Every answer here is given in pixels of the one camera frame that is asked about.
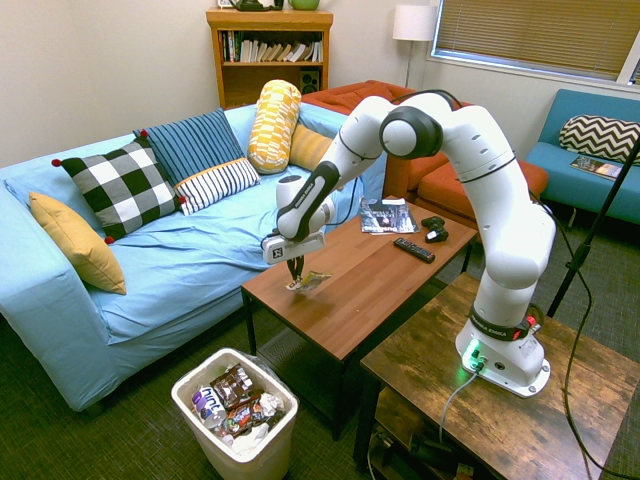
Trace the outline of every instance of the magazine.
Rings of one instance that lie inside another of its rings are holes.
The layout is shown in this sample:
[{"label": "magazine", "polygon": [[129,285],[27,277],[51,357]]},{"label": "magazine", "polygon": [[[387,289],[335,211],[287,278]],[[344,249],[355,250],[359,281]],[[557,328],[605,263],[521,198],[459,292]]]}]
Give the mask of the magazine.
[{"label": "magazine", "polygon": [[413,233],[420,226],[409,211],[404,199],[360,199],[360,223],[365,233]]},{"label": "magazine", "polygon": [[608,178],[609,180],[615,180],[616,178],[618,178],[620,170],[622,170],[622,167],[618,165],[601,162],[599,160],[594,160],[593,158],[584,157],[582,155],[571,162],[571,166],[574,168],[579,168],[580,170],[584,170],[585,172],[599,175],[603,178]]}]

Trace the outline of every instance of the speaker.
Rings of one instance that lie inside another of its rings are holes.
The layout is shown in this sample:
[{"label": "speaker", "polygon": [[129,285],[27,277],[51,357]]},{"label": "speaker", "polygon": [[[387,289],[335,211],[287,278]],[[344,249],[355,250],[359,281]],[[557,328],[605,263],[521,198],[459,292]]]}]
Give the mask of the speaker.
[{"label": "speaker", "polygon": [[320,90],[320,72],[318,70],[300,71],[300,93],[313,93]]}]

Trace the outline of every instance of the light blue couch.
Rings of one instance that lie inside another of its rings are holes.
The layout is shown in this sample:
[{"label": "light blue couch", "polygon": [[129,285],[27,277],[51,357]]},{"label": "light blue couch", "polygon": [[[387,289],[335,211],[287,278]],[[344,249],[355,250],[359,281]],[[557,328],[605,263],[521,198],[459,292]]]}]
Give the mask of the light blue couch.
[{"label": "light blue couch", "polygon": [[[560,146],[559,138],[562,126],[571,117],[582,114],[640,122],[640,101],[572,90],[558,90],[538,143],[526,160],[549,172],[549,184],[542,193],[544,199],[590,212],[599,212],[613,182],[571,167],[571,162],[579,154],[569,152]],[[608,215],[640,224],[638,205],[640,205],[640,167],[633,166],[622,183]]]},{"label": "light blue couch", "polygon": [[[226,115],[246,153],[255,106]],[[332,138],[345,119],[302,105],[300,122]],[[128,293],[122,296],[84,284],[27,205],[31,190],[52,196],[104,235],[75,184],[50,162],[104,154],[132,139],[126,135],[0,169],[0,313],[77,411],[241,307],[240,286],[268,268],[260,242],[275,226],[276,183],[289,174],[309,174],[289,166],[263,175],[260,185],[190,216],[160,218],[117,241],[111,249],[126,278]],[[361,195],[381,197],[385,166],[383,154],[360,179],[331,194],[334,221],[349,212],[354,183],[355,204]]]}]

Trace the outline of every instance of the window blinds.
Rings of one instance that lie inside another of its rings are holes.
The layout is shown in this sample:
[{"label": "window blinds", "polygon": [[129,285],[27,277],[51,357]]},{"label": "window blinds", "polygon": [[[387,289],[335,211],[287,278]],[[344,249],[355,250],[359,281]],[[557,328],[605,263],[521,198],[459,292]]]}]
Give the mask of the window blinds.
[{"label": "window blinds", "polygon": [[436,51],[615,79],[639,27],[640,0],[444,0]]}]

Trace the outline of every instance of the floor lamp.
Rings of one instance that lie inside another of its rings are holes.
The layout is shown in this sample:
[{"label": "floor lamp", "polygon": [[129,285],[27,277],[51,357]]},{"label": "floor lamp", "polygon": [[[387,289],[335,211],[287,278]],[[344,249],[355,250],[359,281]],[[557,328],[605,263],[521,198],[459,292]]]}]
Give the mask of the floor lamp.
[{"label": "floor lamp", "polygon": [[433,40],[438,18],[438,7],[435,5],[396,5],[393,21],[393,39],[408,40],[409,63],[404,86],[409,86],[409,70],[411,70],[411,54],[413,42],[430,42]]}]

